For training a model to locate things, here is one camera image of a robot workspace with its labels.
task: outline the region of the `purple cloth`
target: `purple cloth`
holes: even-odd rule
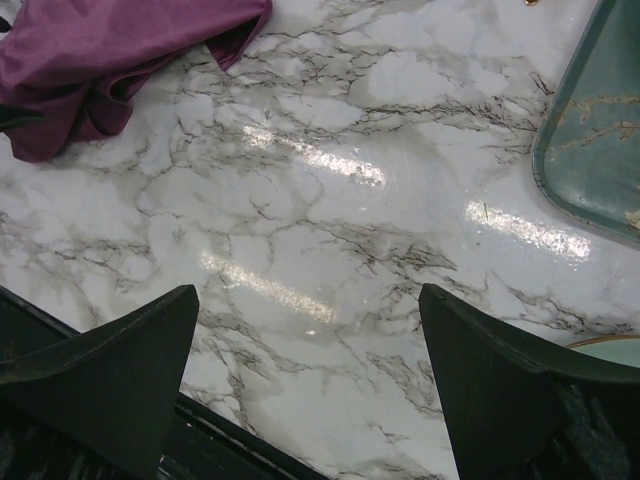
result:
[[[201,42],[227,69],[270,13],[271,0],[26,0],[0,42],[0,103],[45,121],[7,132],[13,154],[117,135],[154,71]]]

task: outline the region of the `marble tabletop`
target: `marble tabletop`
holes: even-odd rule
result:
[[[457,478],[423,283],[559,343],[639,326],[640,252],[531,174],[595,0],[274,3],[119,137],[40,166],[0,141],[0,283],[80,330],[193,283],[186,395],[332,478]]]

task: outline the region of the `gold rim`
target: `gold rim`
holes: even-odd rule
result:
[[[571,345],[567,345],[567,348],[578,348],[593,345],[594,343],[612,342],[614,340],[633,340],[638,338],[640,338],[640,335],[609,335],[607,337],[592,338],[591,340],[572,343]]]

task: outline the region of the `tray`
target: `tray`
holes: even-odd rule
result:
[[[533,145],[558,208],[640,239],[640,2],[601,0]]]

